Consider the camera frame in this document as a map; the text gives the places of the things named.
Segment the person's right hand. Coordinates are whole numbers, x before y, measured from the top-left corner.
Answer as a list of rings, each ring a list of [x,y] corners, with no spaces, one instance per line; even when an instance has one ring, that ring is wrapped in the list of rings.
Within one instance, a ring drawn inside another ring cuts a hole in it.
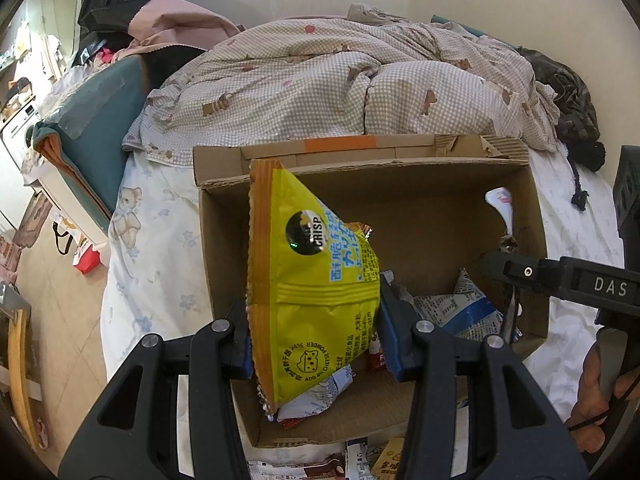
[[[567,426],[579,425],[585,420],[599,416],[608,409],[608,400],[600,390],[601,361],[598,345],[593,344],[582,363],[577,390],[577,401],[570,412],[570,418],[565,422]],[[595,422],[572,432],[579,452],[595,453],[600,450],[605,441],[605,434],[600,425]]]

